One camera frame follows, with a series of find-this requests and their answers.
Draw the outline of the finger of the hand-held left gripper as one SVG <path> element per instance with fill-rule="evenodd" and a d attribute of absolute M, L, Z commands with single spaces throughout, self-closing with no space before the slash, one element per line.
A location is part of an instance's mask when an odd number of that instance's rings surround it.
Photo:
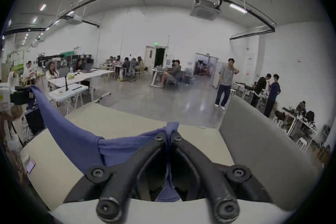
<path fill-rule="evenodd" d="M 16 87 L 10 94 L 10 101 L 15 105 L 33 105 L 35 97 L 30 87 Z"/>

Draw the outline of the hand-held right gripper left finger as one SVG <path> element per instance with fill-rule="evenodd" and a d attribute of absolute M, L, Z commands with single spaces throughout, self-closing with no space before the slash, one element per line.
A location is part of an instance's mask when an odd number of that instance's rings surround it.
<path fill-rule="evenodd" d="M 133 144 L 120 144 L 120 152 L 103 146 L 107 167 L 91 168 L 87 179 L 102 185 L 96 213 L 105 223 L 124 218 L 130 197 L 168 202 L 168 134 L 149 132 L 132 137 Z"/>

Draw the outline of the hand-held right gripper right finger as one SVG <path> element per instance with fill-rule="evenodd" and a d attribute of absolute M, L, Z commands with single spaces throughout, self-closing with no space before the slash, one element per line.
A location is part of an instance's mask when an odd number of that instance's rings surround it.
<path fill-rule="evenodd" d="M 232 223 L 240 214 L 234 189 L 248 181 L 252 174 L 245 166 L 223 167 L 212 162 L 178 132 L 172 132 L 172 182 L 179 191 L 187 192 L 183 201 L 196 200 L 204 194 L 210 204 L 213 221 Z"/>

